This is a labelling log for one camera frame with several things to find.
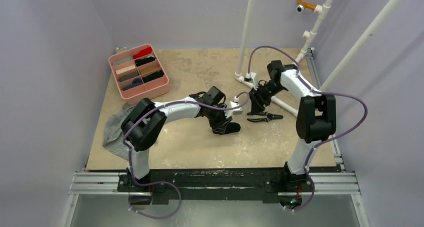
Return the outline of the black underwear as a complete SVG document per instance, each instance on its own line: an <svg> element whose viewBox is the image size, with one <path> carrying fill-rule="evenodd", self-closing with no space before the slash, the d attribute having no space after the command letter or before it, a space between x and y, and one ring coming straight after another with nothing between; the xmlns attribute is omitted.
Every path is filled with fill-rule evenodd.
<svg viewBox="0 0 424 227"><path fill-rule="evenodd" d="M238 133L241 130L240 124L227 121L212 128L212 132L218 135L228 135Z"/></svg>

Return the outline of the pink divided organizer tray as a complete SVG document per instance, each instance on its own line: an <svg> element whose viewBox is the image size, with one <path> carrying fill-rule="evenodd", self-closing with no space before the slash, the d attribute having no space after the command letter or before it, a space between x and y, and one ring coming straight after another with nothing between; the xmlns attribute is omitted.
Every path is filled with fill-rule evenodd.
<svg viewBox="0 0 424 227"><path fill-rule="evenodd" d="M170 79L149 43L122 48L108 58L120 97L129 105L153 99L170 91Z"/></svg>

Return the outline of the grey striped underwear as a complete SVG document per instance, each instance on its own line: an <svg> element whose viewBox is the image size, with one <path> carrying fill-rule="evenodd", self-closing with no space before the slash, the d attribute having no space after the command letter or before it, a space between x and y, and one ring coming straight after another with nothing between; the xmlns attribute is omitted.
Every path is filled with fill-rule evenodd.
<svg viewBox="0 0 424 227"><path fill-rule="evenodd" d="M123 144L121 125L134 108L134 105L125 103L117 113L107 119L103 129L103 148L124 160L129 159L129 148Z"/></svg>

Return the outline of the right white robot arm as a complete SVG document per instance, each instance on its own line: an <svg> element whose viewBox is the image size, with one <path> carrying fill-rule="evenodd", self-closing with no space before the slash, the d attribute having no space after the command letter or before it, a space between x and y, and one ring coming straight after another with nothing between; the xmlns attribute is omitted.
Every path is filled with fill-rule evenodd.
<svg viewBox="0 0 424 227"><path fill-rule="evenodd" d="M282 187L292 191L300 185L299 175L306 174L309 169L313 149L336 131L336 98L313 87L294 64L284 65L280 60L273 60L266 69L269 81L249 92L251 110L248 115L268 117L265 109L272 97L281 91L290 92L298 100L295 129L299 140L286 163L289 172L280 178Z"/></svg>

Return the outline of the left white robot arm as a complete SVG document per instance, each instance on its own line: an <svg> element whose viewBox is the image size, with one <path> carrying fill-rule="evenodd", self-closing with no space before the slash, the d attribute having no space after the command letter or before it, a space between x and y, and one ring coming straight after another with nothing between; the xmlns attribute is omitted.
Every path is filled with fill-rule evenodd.
<svg viewBox="0 0 424 227"><path fill-rule="evenodd" d="M121 124L123 144L128 147L129 184L138 192L149 186L149 149L157 141L164 125L187 118L205 117L213 134L238 133L241 126L233 122L224 103L225 94L217 87L171 102L142 99Z"/></svg>

